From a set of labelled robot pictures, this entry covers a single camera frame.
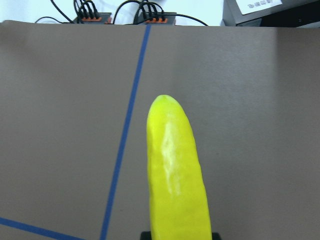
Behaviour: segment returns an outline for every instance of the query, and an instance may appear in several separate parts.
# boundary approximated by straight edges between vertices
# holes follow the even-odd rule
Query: orange connector
[[[108,17],[108,20],[104,22],[104,24],[111,24],[112,17]]]
[[[159,20],[157,21],[157,19],[154,17],[152,18],[152,20],[147,20],[145,21],[145,23],[148,23],[148,24],[166,24],[168,22],[168,18],[165,18],[164,20],[159,17]]]
[[[100,22],[101,19],[102,19],[102,17],[98,17],[98,18],[96,18],[96,17],[94,17],[94,18],[91,18],[91,17],[85,18],[85,17],[83,17],[82,21],[84,21],[84,22]]]

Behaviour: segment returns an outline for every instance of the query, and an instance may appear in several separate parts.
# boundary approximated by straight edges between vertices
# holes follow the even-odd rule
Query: gray surface
[[[145,122],[153,99],[170,94],[193,127],[213,231],[224,240],[318,240],[319,37],[152,28],[110,239],[138,239],[137,229],[149,229]]]
[[[144,30],[0,25],[0,217],[99,238]]]
[[[100,36],[85,51],[108,62],[87,69],[77,59],[91,36],[75,41],[79,26],[0,28],[0,217],[96,240],[145,27],[85,27]],[[319,38],[318,29],[153,26],[108,240],[150,230],[145,127],[159,94],[190,119],[213,231],[320,239]],[[5,240],[22,233],[2,228]]]

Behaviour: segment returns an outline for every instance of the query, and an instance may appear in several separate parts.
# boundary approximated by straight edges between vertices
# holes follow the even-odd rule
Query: black holder
[[[143,231],[140,235],[140,240],[152,240],[151,239],[151,232],[150,231]],[[213,232],[212,233],[212,240],[222,240],[219,233]]]

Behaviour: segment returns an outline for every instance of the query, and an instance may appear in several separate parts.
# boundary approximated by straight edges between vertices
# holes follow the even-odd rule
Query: blue tape line
[[[128,104],[128,108],[127,108],[127,112],[126,112],[126,116],[125,116],[125,121],[124,121],[124,125],[123,125],[123,130],[122,130],[122,136],[121,136],[120,145],[119,145],[119,149],[118,149],[118,153],[117,153],[117,157],[116,157],[116,162],[115,162],[115,166],[114,166],[114,170],[113,170],[111,187],[110,187],[109,196],[108,196],[105,214],[104,214],[104,219],[103,219],[103,223],[102,223],[100,240],[107,239],[107,233],[108,233],[108,228],[109,228],[109,223],[110,223],[112,207],[114,204],[121,163],[122,163],[123,155],[125,152],[130,121],[131,121],[132,112],[133,112],[134,105],[135,105],[135,100],[136,100],[140,75],[141,75],[141,71],[142,71],[142,66],[144,63],[145,53],[146,53],[146,49],[147,49],[147,43],[148,43],[148,39],[149,39],[150,29],[151,29],[151,25],[148,24],[145,28],[144,37],[143,37],[143,41],[142,41],[142,45],[141,45],[141,49],[140,49],[140,54],[139,54],[139,59],[138,59],[138,64],[137,64],[137,67],[135,70],[135,76],[134,76],[134,81],[133,81],[133,85],[132,85],[131,95],[130,95],[129,104]]]
[[[44,228],[40,228],[37,226],[32,226],[29,224],[25,224],[22,222],[18,222],[18,221],[13,221],[13,220],[9,220],[6,218],[2,218],[0,217],[0,224],[11,227],[11,228],[15,228],[15,229],[19,229],[19,230],[23,230],[26,232],[30,232],[33,234],[38,234],[38,235],[42,235],[48,238],[52,238],[52,239],[56,239],[56,240],[84,240],[82,238],[78,238],[75,236],[69,236],[69,235],[65,235],[59,232],[55,232],[55,231],[51,231],[51,230],[47,230]]]

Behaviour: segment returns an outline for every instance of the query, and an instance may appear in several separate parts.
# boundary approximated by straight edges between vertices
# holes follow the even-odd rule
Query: cucumber skin
[[[180,104],[160,95],[147,118],[152,240],[212,240],[195,138]]]

